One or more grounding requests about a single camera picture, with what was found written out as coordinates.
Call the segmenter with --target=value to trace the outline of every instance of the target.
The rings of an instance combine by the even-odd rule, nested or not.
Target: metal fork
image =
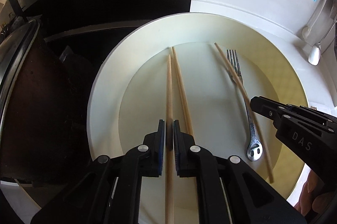
[[[227,49],[227,59],[230,61],[232,67],[235,69],[236,74],[239,76],[239,79],[241,83],[243,84],[240,65],[238,56],[236,54],[236,50],[228,50]],[[255,128],[253,120],[249,114],[249,111],[247,109],[247,105],[245,103],[246,112],[247,112],[247,118],[248,118],[248,124],[249,124],[249,131],[250,131],[250,144],[247,148],[247,157],[250,161],[258,160],[262,155],[262,144],[258,140],[256,134],[255,134]]]

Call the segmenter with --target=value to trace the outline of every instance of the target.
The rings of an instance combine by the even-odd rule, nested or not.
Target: screw
[[[138,146],[138,151],[139,152],[146,152],[149,149],[149,147],[145,144],[139,145]]]
[[[230,157],[230,162],[238,164],[240,162],[240,158],[238,156]]]
[[[190,150],[192,152],[197,153],[197,152],[199,152],[201,150],[201,148],[198,145],[193,145],[193,146],[190,147]]]
[[[98,161],[99,163],[103,164],[103,163],[106,163],[106,162],[108,161],[108,159],[109,159],[108,156],[106,156],[106,155],[101,155],[101,156],[98,157],[97,161]]]

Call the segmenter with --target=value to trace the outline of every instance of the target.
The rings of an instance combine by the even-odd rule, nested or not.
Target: chopstick
[[[172,52],[173,52],[173,57],[174,57],[174,63],[175,63],[175,66],[176,66],[178,86],[179,86],[181,102],[183,104],[183,111],[184,111],[184,116],[185,116],[187,133],[192,135],[192,137],[194,138],[191,114],[190,114],[190,111],[188,109],[188,103],[187,103],[187,99],[186,99],[186,93],[185,93],[183,78],[181,76],[181,70],[180,70],[180,66],[179,66],[179,62],[178,62],[178,57],[177,57],[177,53],[176,53],[176,50],[175,50],[174,46],[172,47]]]
[[[166,176],[165,176],[165,224],[174,224],[173,200],[173,93],[171,55],[167,57],[166,74]]]
[[[269,154],[269,149],[267,146],[267,142],[265,141],[262,132],[261,132],[261,128],[260,125],[257,121],[256,115],[255,113],[252,111],[252,109],[250,108],[250,100],[248,98],[247,92],[243,86],[243,84],[241,83],[238,75],[236,74],[234,68],[232,67],[232,65],[230,64],[230,62],[227,60],[225,54],[223,53],[222,49],[219,47],[219,45],[217,43],[215,43],[216,48],[218,49],[222,60],[224,61],[229,73],[231,74],[231,76],[233,77],[233,79],[236,82],[236,85],[239,87],[241,94],[243,96],[243,99],[245,100],[245,103],[247,105],[247,109],[249,111],[250,116],[253,119],[253,122],[256,126],[256,130],[257,130],[257,134],[260,137],[260,141],[262,142],[262,146],[263,146],[263,150],[265,152],[265,159],[266,159],[266,167],[267,167],[267,172],[268,172],[268,176],[269,176],[269,182],[273,183],[274,182],[274,175],[273,175],[273,168],[272,168],[272,162],[271,162],[271,158],[270,158],[270,154]]]

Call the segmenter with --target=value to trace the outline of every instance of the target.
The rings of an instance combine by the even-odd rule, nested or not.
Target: white lettering
[[[301,138],[301,140],[299,141],[299,143],[303,146],[303,141],[304,141],[304,138]]]
[[[308,142],[308,143],[307,143],[307,147],[306,147],[306,150],[307,150],[307,151],[309,151],[309,150],[310,150],[310,148],[311,148],[311,145],[312,145],[312,143],[311,143],[311,142]]]
[[[298,137],[298,134],[296,132],[294,132],[293,140],[297,140],[297,137]]]

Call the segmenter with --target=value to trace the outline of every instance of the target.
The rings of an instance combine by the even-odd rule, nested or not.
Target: hand
[[[308,179],[306,183],[304,183],[302,192],[300,195],[300,199],[294,208],[299,211],[303,216],[306,216],[307,213],[311,210],[311,208],[316,213],[323,213],[326,206],[329,204],[331,199],[333,198],[334,193],[324,193],[317,197],[313,196],[313,190],[316,188],[318,183],[318,175],[311,170],[308,175]]]

